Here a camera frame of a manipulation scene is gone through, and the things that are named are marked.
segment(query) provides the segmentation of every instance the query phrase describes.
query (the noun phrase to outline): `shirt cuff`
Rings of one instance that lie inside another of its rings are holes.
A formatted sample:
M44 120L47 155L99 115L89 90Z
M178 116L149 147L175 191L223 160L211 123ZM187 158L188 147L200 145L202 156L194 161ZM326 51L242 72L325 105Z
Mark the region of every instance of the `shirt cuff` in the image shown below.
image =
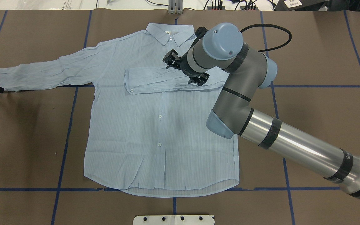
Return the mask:
M149 94L169 91L202 91L220 88L227 80L228 73L218 67L206 71L210 75L201 87L188 84L190 79L181 70L166 67L140 67L126 69L124 85L130 94Z

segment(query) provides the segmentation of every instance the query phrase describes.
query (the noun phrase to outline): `wire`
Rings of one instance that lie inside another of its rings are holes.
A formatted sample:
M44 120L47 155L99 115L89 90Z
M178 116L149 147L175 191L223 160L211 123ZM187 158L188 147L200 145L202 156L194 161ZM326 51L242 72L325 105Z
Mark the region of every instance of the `wire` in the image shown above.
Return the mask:
M274 3L274 0L268 0L270 2L270 4L272 4L273 6L273 11L274 11L274 7L276 6L276 4Z
M251 1L249 1L248 2L248 4L247 4L247 2L245 2L245 6L244 6L244 9L242 9L242 10L247 10L247 9L250 9L250 5L252 4L252 2Z
M169 6L169 5L165 5L165 4L154 3L154 2L151 2L150 0L146 0L146 1L149 2L149 3L155 4L157 6Z
M280 27L280 26L277 26L277 25L274 25L274 24L254 24L254 25L250 25L250 26L245 27L244 29L240 30L240 33L243 33L244 31L246 31L246 30L248 30L250 28L253 28L253 27L273 27L273 28L282 30L282 31L284 31L284 32L286 32L288 34L288 40L284 44L281 44L281 45L279 45L277 47L271 47L271 48L267 48L267 49L264 49L264 50L259 50L258 52L260 52L260 53L279 49L281 47L286 46L291 41L291 37L292 37L291 32L289 30L287 30L286 28L284 28L284 27Z
M204 6L204 9L203 9L203 10L205 10L205 8L206 8L206 6L207 6L207 4L208 4L209 1L211 1L211 2L212 2L212 5L213 5L213 0L207 0L206 3L205 3L205 6Z
M239 5L240 3L245 3L245 8L247 8L247 1L246 1L246 0L241 0L241 1L239 1L239 2L237 3L236 7L234 8L234 11L237 10L237 7L238 7L238 5Z
M255 10L255 9L256 9L256 4L255 4L256 1L257 1L257 0L255 0L255 1L252 2L251 10Z

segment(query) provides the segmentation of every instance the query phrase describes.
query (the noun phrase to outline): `shirt placket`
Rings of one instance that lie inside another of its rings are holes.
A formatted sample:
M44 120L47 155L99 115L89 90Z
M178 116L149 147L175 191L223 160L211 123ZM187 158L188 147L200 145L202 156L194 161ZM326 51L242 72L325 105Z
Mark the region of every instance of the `shirt placket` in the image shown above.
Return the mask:
M161 101L159 105L158 115L156 116L157 124L158 124L158 136L156 142L156 179L155 179L155 187L156 188L164 188L165 186L165 166L166 166L166 106L165 106L165 93L161 92Z

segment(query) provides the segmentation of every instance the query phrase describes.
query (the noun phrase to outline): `folded sleeve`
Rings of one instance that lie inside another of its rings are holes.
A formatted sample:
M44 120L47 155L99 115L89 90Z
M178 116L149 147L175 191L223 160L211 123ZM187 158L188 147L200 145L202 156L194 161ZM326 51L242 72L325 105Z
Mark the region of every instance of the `folded sleeve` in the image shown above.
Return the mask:
M209 79L201 87L188 84L190 79L181 70L166 67L140 67L126 69L124 84L130 94L149 94L169 91L203 91L222 87L228 73L218 67L208 70Z
M6 91L21 91L93 83L106 68L114 44L113 41L101 42L57 60L1 68L0 86Z

